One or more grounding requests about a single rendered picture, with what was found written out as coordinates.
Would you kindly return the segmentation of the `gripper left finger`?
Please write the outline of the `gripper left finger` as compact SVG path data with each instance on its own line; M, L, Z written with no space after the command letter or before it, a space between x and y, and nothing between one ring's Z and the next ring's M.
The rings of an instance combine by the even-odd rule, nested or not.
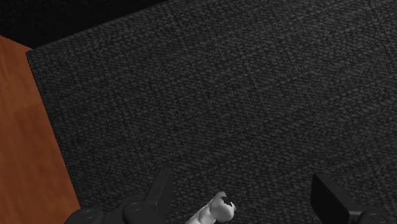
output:
M110 213L99 206L79 209L64 224L165 224L168 206L174 199L172 180L171 169L164 167L145 196L131 195Z

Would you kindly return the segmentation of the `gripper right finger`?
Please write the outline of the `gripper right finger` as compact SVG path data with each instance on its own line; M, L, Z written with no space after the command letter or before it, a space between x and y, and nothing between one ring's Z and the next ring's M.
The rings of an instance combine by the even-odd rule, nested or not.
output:
M325 174L313 174L310 205L322 224L392 224L378 209L359 206Z

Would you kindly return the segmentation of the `white figure with black mark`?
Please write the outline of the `white figure with black mark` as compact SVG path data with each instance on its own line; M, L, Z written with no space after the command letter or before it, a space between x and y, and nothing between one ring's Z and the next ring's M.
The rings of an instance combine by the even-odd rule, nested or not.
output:
M225 192L218 192L204 207L199 209L185 224L215 224L230 221L236 212L235 204Z

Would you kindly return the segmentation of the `dark grey textured table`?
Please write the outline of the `dark grey textured table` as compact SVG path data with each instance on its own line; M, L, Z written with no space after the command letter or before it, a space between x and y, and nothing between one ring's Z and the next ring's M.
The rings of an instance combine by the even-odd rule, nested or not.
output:
M320 224L327 173L397 224L397 0L171 0L27 53L78 201L170 167L182 224Z

